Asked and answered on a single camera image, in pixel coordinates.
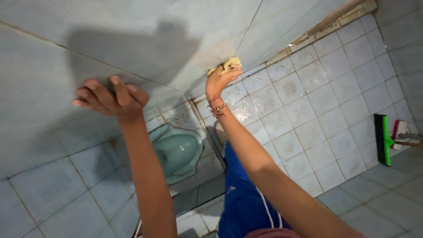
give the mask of floor brush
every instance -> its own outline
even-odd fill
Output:
[[[395,121],[392,137],[389,136],[388,117],[386,115],[374,114],[374,126],[376,132],[377,157],[381,164],[391,166],[389,149],[399,150],[403,145],[423,148],[423,136],[409,132],[407,122]],[[407,140],[419,140],[420,143],[410,143]]]

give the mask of yellow sponge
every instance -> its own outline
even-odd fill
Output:
[[[239,60],[238,57],[233,57],[233,58],[229,58],[227,61],[225,61],[222,66],[223,66],[223,70],[220,73],[220,75],[223,75],[224,73],[226,73],[227,71],[233,69],[232,65],[233,64],[239,64],[241,65],[241,61]],[[214,71],[216,70],[216,68],[210,69],[207,72],[207,76],[211,75]]]

